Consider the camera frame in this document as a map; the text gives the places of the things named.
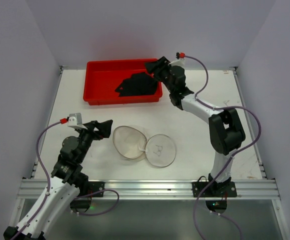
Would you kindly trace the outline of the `black bra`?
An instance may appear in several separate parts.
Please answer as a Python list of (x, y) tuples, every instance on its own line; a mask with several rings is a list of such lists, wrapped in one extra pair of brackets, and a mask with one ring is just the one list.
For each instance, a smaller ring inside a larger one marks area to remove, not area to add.
[(145, 72), (134, 73), (124, 79), (114, 90), (119, 97), (135, 97), (154, 95), (158, 82)]

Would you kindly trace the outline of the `white mesh laundry bag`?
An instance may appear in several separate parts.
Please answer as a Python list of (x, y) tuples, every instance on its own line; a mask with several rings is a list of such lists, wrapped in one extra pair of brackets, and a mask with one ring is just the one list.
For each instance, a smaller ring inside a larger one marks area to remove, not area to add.
[(155, 168), (166, 168), (176, 159), (177, 146), (165, 134), (150, 138), (131, 126), (118, 126), (113, 131), (113, 145), (116, 151), (127, 160), (147, 159)]

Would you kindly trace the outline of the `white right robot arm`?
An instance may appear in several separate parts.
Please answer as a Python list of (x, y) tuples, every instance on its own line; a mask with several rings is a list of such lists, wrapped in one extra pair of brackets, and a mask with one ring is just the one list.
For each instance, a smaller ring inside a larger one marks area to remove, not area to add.
[(224, 109), (197, 100), (195, 93), (186, 86), (182, 55), (170, 62), (165, 57), (145, 63), (148, 74), (163, 83), (169, 91), (171, 103), (182, 111), (191, 113), (207, 123), (210, 143), (215, 150), (213, 167), (206, 181), (192, 183), (193, 196), (222, 197), (231, 192), (232, 159), (246, 139), (240, 117), (234, 108)]

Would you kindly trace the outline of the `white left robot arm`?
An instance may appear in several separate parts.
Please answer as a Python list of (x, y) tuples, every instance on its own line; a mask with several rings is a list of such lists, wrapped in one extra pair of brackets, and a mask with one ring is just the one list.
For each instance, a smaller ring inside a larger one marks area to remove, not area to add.
[(47, 184), (26, 216), (16, 225), (9, 226), (3, 233), (6, 240), (44, 240), (53, 221), (78, 196), (88, 193), (88, 176), (82, 173), (84, 161), (92, 142), (108, 139), (113, 120), (87, 123), (75, 115), (62, 118), (46, 127), (67, 124), (78, 136), (66, 137), (51, 173), (43, 165)]

